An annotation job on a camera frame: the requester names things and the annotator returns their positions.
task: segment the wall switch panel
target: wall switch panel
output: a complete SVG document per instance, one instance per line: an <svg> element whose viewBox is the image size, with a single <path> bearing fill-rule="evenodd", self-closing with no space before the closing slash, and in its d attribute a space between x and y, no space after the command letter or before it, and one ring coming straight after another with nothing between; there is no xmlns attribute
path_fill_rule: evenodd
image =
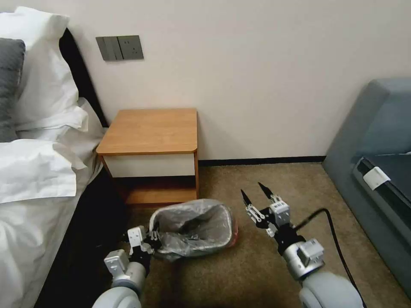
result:
<svg viewBox="0 0 411 308"><path fill-rule="evenodd" d="M139 36L96 37L104 61L144 59Z"/></svg>

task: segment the carpet floor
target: carpet floor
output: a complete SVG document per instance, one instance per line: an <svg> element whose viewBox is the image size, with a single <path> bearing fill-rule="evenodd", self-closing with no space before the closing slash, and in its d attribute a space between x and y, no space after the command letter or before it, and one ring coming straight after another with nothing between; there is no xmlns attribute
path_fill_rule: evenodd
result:
<svg viewBox="0 0 411 308"><path fill-rule="evenodd" d="M341 249L369 308L411 307L410 300L385 266L319 163L200 168L200 197L229 206L238 222L235 246L214 255L174 263L154 259L144 290L143 307L301 307L295 282L277 244L246 215L243 189L257 208L268 201L257 182L280 195L291 207L294 224L326 207L335 224ZM131 226L148 223L150 210L133 209ZM324 270L345 276L325 215L301 230L325 248Z"/></svg>

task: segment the bed frame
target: bed frame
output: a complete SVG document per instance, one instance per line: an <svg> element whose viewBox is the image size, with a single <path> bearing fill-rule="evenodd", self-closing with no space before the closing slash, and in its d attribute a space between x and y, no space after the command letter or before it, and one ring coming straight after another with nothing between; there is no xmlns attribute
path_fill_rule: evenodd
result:
<svg viewBox="0 0 411 308"><path fill-rule="evenodd" d="M60 39L79 96L88 100L103 127L108 127L84 60L70 31ZM91 307L110 285L103 262L126 231L126 205L103 168L81 195L47 280L37 299L40 307Z"/></svg>

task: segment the plastic garbage bag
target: plastic garbage bag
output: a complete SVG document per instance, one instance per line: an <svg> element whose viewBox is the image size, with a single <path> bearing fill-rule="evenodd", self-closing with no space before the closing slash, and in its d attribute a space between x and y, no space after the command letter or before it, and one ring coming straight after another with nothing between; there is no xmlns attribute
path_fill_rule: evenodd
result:
<svg viewBox="0 0 411 308"><path fill-rule="evenodd" d="M151 231L156 222L159 222L162 247L155 255L170 261L207 255L232 246L238 234L231 210L213 199L160 208L151 216Z"/></svg>

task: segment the gray sofa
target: gray sofa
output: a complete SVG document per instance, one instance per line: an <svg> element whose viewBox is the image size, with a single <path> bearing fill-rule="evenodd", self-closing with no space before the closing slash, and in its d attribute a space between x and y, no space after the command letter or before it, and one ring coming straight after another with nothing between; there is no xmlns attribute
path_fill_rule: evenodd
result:
<svg viewBox="0 0 411 308"><path fill-rule="evenodd" d="M411 298L411 78L371 81L334 139L323 167ZM371 189L379 167L390 181Z"/></svg>

